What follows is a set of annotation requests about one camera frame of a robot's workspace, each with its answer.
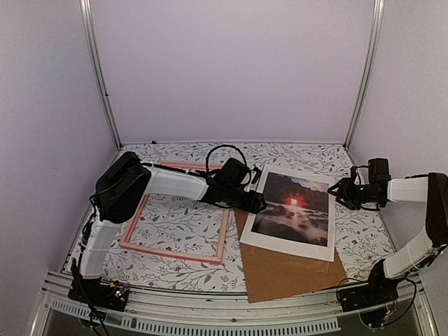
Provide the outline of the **landscape sunset photo print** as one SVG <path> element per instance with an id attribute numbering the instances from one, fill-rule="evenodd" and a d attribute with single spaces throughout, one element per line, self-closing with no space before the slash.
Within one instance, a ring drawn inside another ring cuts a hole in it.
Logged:
<path id="1" fill-rule="evenodd" d="M 328 245 L 328 184 L 270 172 L 263 196 L 267 208 L 251 231 L 288 241 Z"/>

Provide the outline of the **white photo mat board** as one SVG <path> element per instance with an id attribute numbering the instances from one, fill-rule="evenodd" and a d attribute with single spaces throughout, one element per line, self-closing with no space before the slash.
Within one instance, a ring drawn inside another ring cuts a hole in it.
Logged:
<path id="1" fill-rule="evenodd" d="M 262 169 L 260 180 L 255 189 L 256 192 L 263 194 L 263 188 L 265 186 L 267 174 L 270 172 L 326 183 L 328 184 L 328 188 L 335 183 L 335 178 L 332 176 L 316 174 L 310 171 L 287 169 L 266 164 Z M 327 246 L 317 246 L 296 241 L 288 241 L 286 239 L 275 238 L 252 232 L 251 228 L 257 215 L 254 213 L 249 213 L 246 217 L 239 242 L 262 249 L 285 253 L 292 256 L 300 256 L 332 262 L 335 259 L 335 212 L 335 198 L 329 195 Z"/>

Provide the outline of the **pink wooden picture frame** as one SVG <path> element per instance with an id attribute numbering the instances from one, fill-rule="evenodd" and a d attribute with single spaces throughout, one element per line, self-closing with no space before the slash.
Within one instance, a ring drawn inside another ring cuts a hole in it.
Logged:
<path id="1" fill-rule="evenodd" d="M 221 264 L 230 211 L 182 197 L 144 195 L 120 240 L 123 249 Z"/>

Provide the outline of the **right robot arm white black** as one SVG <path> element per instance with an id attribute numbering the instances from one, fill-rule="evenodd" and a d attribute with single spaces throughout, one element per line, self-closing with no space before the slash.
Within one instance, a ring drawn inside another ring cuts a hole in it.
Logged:
<path id="1" fill-rule="evenodd" d="M 404 234 L 409 241 L 372 268 L 362 299 L 377 305 L 406 275 L 430 265 L 447 248 L 447 175 L 430 172 L 391 178 L 388 172 L 370 171 L 368 183 L 360 184 L 356 171 L 353 168 L 349 177 L 329 187 L 335 201 L 350 210 L 373 204 L 376 211 L 393 203 L 393 209 L 405 216 L 398 227 L 409 221 L 414 234 Z"/>

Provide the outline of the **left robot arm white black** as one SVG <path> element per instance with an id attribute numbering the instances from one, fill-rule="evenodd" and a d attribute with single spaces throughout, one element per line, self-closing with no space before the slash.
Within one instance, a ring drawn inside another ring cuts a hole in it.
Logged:
<path id="1" fill-rule="evenodd" d="M 83 232 L 77 283 L 78 294 L 90 304 L 104 298 L 99 279 L 109 246 L 120 226 L 131 219 L 144 195 L 161 194 L 183 197 L 221 208 L 236 208 L 251 214 L 266 209 L 263 195 L 247 190 L 257 168 L 248 167 L 246 159 L 231 157 L 217 169 L 188 171 L 162 164 L 143 162 L 131 151 L 122 154 L 99 178 L 90 197 L 93 212 Z"/>

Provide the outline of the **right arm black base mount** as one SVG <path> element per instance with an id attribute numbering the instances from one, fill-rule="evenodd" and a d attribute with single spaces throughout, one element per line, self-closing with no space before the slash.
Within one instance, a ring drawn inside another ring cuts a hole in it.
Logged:
<path id="1" fill-rule="evenodd" d="M 393 313 L 395 301 L 398 299 L 397 286 L 399 281 L 387 279 L 383 284 L 337 289 L 336 298 L 342 306 L 343 312 L 351 312 L 373 306 L 392 303 L 392 308 L 378 308 L 360 313 L 360 320 L 369 328 L 380 328 L 386 325 Z"/>

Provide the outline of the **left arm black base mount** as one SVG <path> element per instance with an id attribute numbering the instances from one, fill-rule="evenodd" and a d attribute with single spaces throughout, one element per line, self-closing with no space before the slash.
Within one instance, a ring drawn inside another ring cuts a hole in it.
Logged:
<path id="1" fill-rule="evenodd" d="M 94 307 L 123 312 L 127 305 L 129 288 L 119 281 L 102 283 L 102 278 L 84 279 L 73 276 L 68 298 Z"/>

